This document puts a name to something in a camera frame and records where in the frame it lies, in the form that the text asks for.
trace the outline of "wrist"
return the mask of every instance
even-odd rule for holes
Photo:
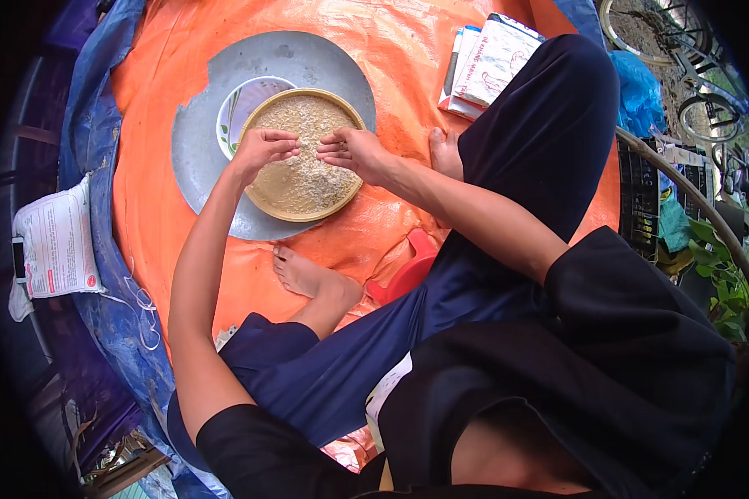
[[[244,190],[245,187],[252,184],[253,180],[257,175],[257,171],[250,165],[248,161],[239,160],[237,163],[231,161],[227,168],[225,168],[223,174],[229,177],[229,180],[239,187],[240,190]]]
[[[395,154],[387,153],[379,158],[378,170],[382,173],[381,185],[393,192],[401,184],[401,178],[407,173],[407,161]]]

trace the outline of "round woven tray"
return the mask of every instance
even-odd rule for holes
[[[241,142],[241,139],[244,137],[244,134],[247,132],[248,128],[255,123],[258,120],[258,117],[261,116],[261,114],[269,109],[272,105],[277,103],[278,101],[288,98],[290,96],[297,96],[297,95],[312,95],[321,97],[323,99],[327,99],[330,102],[338,105],[341,109],[344,110],[345,113],[350,117],[350,119],[355,123],[355,126],[360,130],[367,129],[366,125],[363,124],[363,119],[361,119],[360,115],[355,111],[355,109],[347,103],[347,101],[343,100],[341,97],[332,94],[331,92],[327,92],[326,90],[321,89],[293,89],[293,90],[286,90],[285,92],[281,92],[280,94],[274,95],[269,97],[266,101],[263,102],[260,106],[255,108],[255,111],[250,114],[250,116],[247,118],[247,121],[244,122],[244,126],[241,128],[241,133],[239,134],[239,142]],[[314,153],[313,151],[303,151],[303,154]],[[332,215],[333,213],[338,212],[341,208],[344,207],[347,203],[350,202],[352,197],[358,192],[358,189],[360,189],[361,185],[363,184],[363,181],[361,179],[358,179],[350,188],[344,197],[340,199],[338,203],[335,205],[323,209],[319,212],[313,212],[313,213],[289,213],[284,212],[283,210],[279,208],[274,208],[271,206],[262,196],[258,195],[254,191],[252,191],[249,187],[245,190],[245,193],[250,198],[250,201],[252,201],[260,210],[266,214],[269,214],[271,216],[274,216],[277,219],[280,220],[286,220],[287,222],[311,222],[313,220],[319,220],[326,216]]]

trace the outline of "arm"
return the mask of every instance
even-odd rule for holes
[[[368,184],[445,220],[482,251],[541,285],[549,266],[569,249],[518,203],[390,154],[371,132],[340,128],[322,143],[319,159],[349,168]]]
[[[251,130],[191,227],[172,277],[169,349],[180,412],[191,440],[211,416],[236,404],[255,404],[214,347],[211,327],[222,278],[228,230],[236,205],[260,169],[300,154],[297,135]]]

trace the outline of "white bowl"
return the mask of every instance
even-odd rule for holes
[[[284,90],[297,88],[289,80],[277,76],[261,76],[247,80],[230,92],[216,116],[216,142],[229,160],[236,154],[241,128],[250,114],[269,97]]]

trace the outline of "rice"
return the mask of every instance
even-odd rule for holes
[[[249,189],[286,213],[317,213],[339,203],[360,179],[315,155],[320,138],[341,126],[356,128],[343,109],[318,96],[290,96],[272,105],[252,127],[296,133],[303,144],[301,153],[263,167]]]

